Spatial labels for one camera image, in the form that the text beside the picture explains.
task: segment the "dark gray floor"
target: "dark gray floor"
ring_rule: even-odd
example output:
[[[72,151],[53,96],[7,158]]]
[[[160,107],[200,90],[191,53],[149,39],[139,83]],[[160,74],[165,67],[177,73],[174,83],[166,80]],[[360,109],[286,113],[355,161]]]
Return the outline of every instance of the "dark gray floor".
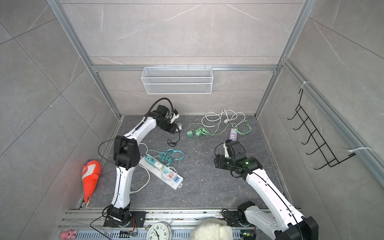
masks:
[[[202,136],[187,138],[186,131],[191,122],[200,122],[202,116],[180,116],[176,122],[182,123],[181,140],[174,149],[185,153],[185,158],[173,162],[177,172],[184,178],[183,186],[173,190],[156,176],[140,192],[131,194],[133,208],[236,208],[246,201],[253,201],[260,208],[266,205],[242,178],[233,178],[229,171],[216,169],[214,165],[214,148],[228,139],[229,130],[218,136]],[[129,132],[142,116],[126,116],[120,127],[119,135]],[[244,146],[247,156],[254,156],[263,165],[272,182],[279,188],[277,174],[272,166],[262,133],[254,116],[247,116],[252,132],[238,135],[237,140]],[[239,126],[240,131],[246,127]],[[160,128],[153,129],[143,140],[149,149],[165,151],[169,149],[167,140],[177,140],[178,135],[167,133]],[[141,154],[145,146],[140,145]],[[131,190],[137,190],[147,182],[147,172],[137,166],[132,178]],[[88,207],[105,207],[111,204],[116,182],[116,168],[113,163],[106,162]]]

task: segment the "robotic arm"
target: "robotic arm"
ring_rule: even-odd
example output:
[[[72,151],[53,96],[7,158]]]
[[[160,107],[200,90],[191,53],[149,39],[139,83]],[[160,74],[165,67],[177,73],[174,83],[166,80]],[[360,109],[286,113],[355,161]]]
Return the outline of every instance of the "robotic arm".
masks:
[[[160,100],[167,100],[171,105],[171,111],[159,105],[156,110],[152,108]],[[125,227],[130,223],[131,214],[129,212],[132,175],[135,167],[140,161],[139,143],[156,126],[161,129],[176,133],[181,131],[181,125],[174,123],[179,117],[176,109],[167,98],[157,100],[145,114],[142,121],[124,136],[117,136],[114,141],[113,159],[116,164],[116,186],[111,205],[107,208],[107,217],[104,227]]]
[[[317,240],[318,228],[312,217],[305,218],[271,182],[263,166],[247,157],[239,141],[227,140],[225,155],[216,155],[215,167],[239,174],[263,199],[274,218],[261,211],[253,202],[238,206],[236,217],[240,223],[260,228],[277,240]]]

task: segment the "green plug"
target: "green plug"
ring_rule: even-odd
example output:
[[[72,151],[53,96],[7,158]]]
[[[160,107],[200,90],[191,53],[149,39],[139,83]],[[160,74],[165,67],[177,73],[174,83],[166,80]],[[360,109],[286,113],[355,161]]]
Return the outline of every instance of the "green plug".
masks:
[[[188,138],[193,138],[193,132],[192,131],[187,131],[187,137]]]

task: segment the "white mesh basket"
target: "white mesh basket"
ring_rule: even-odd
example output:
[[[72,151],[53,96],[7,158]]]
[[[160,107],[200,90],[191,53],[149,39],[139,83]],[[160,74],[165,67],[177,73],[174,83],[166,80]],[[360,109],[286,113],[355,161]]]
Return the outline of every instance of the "white mesh basket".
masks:
[[[146,67],[141,80],[148,94],[211,93],[210,67]]]

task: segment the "clock face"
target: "clock face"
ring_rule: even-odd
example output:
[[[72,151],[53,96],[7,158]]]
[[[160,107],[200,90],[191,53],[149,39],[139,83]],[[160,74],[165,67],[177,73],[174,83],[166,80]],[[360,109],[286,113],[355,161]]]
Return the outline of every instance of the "clock face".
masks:
[[[147,234],[147,240],[170,240],[171,231],[167,224],[158,222],[151,226]]]

